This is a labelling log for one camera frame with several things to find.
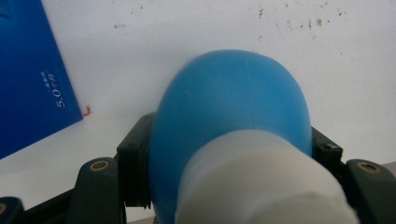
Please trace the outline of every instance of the blue rounded object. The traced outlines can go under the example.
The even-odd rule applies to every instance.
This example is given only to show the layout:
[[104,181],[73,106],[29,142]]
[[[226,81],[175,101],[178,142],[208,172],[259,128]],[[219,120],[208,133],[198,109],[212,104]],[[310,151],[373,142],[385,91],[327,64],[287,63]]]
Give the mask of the blue rounded object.
[[178,73],[150,137],[150,194],[160,223],[175,223],[178,185],[191,156],[225,133],[246,129],[277,134],[311,156],[306,102],[281,64],[248,51],[217,50]]

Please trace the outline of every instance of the blue box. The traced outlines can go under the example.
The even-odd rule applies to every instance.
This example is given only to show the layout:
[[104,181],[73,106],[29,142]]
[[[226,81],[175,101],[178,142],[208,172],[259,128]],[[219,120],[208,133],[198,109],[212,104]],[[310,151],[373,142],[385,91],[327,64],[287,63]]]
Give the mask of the blue box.
[[0,159],[82,120],[40,0],[0,0]]

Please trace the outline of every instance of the red mark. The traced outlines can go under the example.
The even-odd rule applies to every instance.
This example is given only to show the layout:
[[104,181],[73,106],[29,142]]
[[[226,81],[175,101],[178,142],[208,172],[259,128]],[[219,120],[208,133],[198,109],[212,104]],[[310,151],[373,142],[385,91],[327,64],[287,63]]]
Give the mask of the red mark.
[[87,117],[91,114],[91,107],[87,105],[87,106],[85,106],[85,108],[87,108],[87,113],[85,113],[83,115],[84,115],[84,117]]

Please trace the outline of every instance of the white tabletop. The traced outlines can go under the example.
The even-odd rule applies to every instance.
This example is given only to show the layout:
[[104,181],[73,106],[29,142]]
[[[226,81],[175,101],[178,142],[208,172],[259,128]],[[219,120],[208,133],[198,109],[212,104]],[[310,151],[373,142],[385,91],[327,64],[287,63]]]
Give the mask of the white tabletop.
[[[81,110],[92,114],[0,160],[0,196],[25,208],[74,187],[79,167],[113,157],[175,73],[215,49],[282,63],[312,125],[343,160],[396,161],[396,2],[388,0],[44,0]],[[128,220],[153,211],[128,209]]]

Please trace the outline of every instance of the white cylinder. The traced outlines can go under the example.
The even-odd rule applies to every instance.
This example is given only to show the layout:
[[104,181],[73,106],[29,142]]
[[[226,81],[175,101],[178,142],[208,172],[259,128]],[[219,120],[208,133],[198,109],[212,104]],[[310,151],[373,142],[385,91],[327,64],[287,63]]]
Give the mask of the white cylinder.
[[224,134],[180,180],[176,224],[358,223],[337,180],[272,133]]

